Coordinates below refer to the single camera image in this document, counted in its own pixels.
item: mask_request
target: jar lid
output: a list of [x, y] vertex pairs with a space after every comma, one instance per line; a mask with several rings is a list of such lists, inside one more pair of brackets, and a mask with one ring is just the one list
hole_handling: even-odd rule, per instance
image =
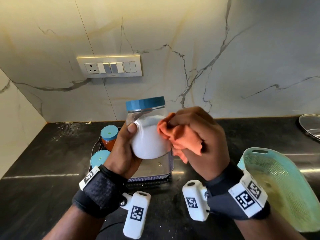
[[139, 100], [131, 100], [125, 102], [127, 111], [136, 110], [136, 109], [148, 109], [158, 106], [164, 106], [166, 104], [165, 97], [151, 97]]
[[104, 164], [104, 162], [107, 160], [110, 152], [108, 150], [100, 150], [94, 153], [90, 159], [90, 164], [92, 167], [94, 166], [100, 166], [101, 164]]
[[119, 129], [115, 125], [108, 125], [101, 130], [101, 137], [105, 141], [111, 141], [118, 136]]

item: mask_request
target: forearm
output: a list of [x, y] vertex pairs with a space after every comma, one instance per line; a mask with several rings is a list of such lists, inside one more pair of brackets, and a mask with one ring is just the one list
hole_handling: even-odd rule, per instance
[[235, 220], [235, 223], [246, 240], [305, 240], [273, 209], [264, 220]]
[[103, 222], [72, 205], [43, 240], [94, 240]]

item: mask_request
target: cleaning cloth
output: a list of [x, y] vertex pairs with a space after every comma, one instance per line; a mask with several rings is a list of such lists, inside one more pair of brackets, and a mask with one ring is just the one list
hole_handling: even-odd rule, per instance
[[201, 156], [202, 139], [188, 125], [168, 126], [169, 121], [175, 116], [170, 113], [166, 118], [159, 121], [158, 133], [172, 143], [172, 151], [175, 156], [179, 156], [184, 163], [188, 162], [187, 157], [183, 154], [182, 149], [189, 149], [195, 154]]

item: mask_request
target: plastic jar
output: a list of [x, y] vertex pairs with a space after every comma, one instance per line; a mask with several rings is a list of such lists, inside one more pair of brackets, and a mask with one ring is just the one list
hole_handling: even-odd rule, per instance
[[104, 147], [111, 151], [115, 145], [119, 129], [115, 125], [108, 125], [101, 130], [101, 140]]
[[104, 162], [107, 160], [109, 155], [110, 155], [110, 152], [108, 150], [97, 151], [92, 155], [90, 159], [91, 166], [94, 167], [94, 166], [100, 166], [101, 164], [104, 164]]
[[125, 104], [128, 111], [127, 125], [135, 123], [138, 127], [131, 141], [133, 153], [141, 159], [154, 159], [168, 153], [171, 144], [157, 131], [158, 122], [168, 115], [165, 98], [131, 100]]

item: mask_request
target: jar with orange contents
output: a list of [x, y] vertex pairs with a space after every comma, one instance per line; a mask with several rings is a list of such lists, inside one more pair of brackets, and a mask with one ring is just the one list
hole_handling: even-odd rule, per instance
[[118, 136], [119, 129], [114, 125], [108, 125], [101, 130], [101, 140], [108, 151], [111, 151]]

